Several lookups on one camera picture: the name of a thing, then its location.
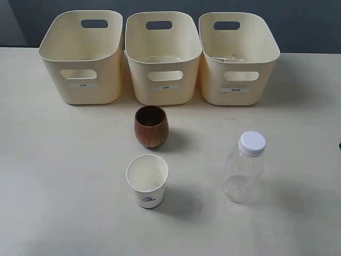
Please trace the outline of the middle cream plastic bin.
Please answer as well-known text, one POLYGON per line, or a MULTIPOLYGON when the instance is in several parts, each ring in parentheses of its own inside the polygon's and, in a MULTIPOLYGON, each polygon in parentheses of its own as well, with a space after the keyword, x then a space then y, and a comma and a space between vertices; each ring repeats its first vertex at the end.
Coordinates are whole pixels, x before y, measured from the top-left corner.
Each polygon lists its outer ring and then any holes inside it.
POLYGON ((141 104, 180 105, 192 98, 202 47, 191 16, 177 11, 131 15, 125 50, 141 104))

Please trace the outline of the left cream plastic bin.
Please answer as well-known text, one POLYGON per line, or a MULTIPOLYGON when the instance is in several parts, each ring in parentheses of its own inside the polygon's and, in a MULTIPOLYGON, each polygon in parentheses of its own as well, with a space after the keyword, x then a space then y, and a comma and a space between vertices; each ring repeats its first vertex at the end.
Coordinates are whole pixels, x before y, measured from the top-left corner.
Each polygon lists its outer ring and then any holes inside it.
POLYGON ((98 105, 119 98, 123 32, 123 16, 112 10, 72 10, 54 19, 39 55, 66 103, 98 105))

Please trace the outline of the cream plastic bin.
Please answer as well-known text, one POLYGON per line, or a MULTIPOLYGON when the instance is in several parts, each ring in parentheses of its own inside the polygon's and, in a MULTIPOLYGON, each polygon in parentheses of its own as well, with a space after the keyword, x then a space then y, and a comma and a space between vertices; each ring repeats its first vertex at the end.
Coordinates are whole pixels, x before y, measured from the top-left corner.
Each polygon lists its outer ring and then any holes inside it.
POLYGON ((125 50, 141 104, 180 105, 192 98, 202 47, 191 16, 177 11, 131 15, 125 50))
POLYGON ((244 12, 199 18, 203 98, 217 106, 250 106, 262 96, 280 49, 266 22, 244 12))
POLYGON ((119 98, 123 32, 123 16, 112 10, 72 10, 54 19, 39 55, 66 103, 98 105, 119 98))

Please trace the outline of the clear plastic bottle white cap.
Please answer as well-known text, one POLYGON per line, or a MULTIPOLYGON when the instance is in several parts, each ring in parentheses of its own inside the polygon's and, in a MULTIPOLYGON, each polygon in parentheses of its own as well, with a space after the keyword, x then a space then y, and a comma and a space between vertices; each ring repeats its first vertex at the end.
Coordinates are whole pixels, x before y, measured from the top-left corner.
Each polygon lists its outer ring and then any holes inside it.
POLYGON ((222 189, 226 197, 235 203, 253 199, 265 166, 265 137, 256 131, 244 132, 230 150, 224 171, 226 178, 222 189))

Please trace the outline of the white paper cup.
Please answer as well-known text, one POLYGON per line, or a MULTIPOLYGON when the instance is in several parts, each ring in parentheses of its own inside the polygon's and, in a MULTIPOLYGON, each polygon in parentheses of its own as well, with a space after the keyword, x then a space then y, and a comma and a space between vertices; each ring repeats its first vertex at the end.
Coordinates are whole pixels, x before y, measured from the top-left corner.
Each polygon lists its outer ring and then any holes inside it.
POLYGON ((163 158, 143 154, 133 159, 127 167, 126 179, 133 189, 140 207, 152 209, 163 200, 169 168, 163 158))

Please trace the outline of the brown wooden cup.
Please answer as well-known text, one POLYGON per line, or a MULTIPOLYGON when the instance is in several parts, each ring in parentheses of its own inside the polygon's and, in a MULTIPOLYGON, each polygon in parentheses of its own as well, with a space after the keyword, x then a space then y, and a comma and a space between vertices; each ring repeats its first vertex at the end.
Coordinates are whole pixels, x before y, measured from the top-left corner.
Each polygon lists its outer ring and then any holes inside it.
POLYGON ((162 146, 169 134, 165 111, 158 106, 144 106, 134 118, 134 132, 138 142, 146 148, 162 146))

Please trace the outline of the right cream plastic bin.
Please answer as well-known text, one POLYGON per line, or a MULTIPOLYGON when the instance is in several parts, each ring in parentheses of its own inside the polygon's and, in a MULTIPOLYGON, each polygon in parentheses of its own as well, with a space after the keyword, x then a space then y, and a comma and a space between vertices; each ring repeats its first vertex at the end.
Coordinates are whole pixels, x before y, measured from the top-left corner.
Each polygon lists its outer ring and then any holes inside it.
POLYGON ((199 18, 203 98, 217 106, 250 106, 262 96, 280 49, 266 22, 244 12, 199 18))

